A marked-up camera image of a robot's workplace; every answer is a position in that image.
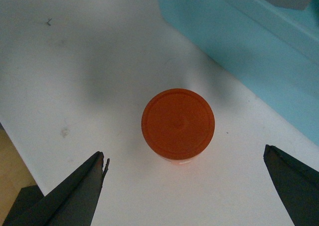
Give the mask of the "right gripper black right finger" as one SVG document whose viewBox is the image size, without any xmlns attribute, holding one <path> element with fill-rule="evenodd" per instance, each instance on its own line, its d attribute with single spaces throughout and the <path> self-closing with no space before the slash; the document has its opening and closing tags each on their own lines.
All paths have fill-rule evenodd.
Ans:
<svg viewBox="0 0 319 226">
<path fill-rule="evenodd" d="M 296 226 L 319 224 L 319 173 L 276 146 L 266 145 L 264 163 Z"/>
</svg>

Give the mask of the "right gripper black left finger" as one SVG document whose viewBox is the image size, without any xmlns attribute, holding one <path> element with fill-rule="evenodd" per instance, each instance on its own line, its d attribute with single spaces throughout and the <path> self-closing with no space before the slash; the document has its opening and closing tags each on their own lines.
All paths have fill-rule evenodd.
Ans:
<svg viewBox="0 0 319 226">
<path fill-rule="evenodd" d="M 109 162 L 94 153 L 47 195 L 37 185 L 22 188 L 3 225 L 91 225 Z"/>
</svg>

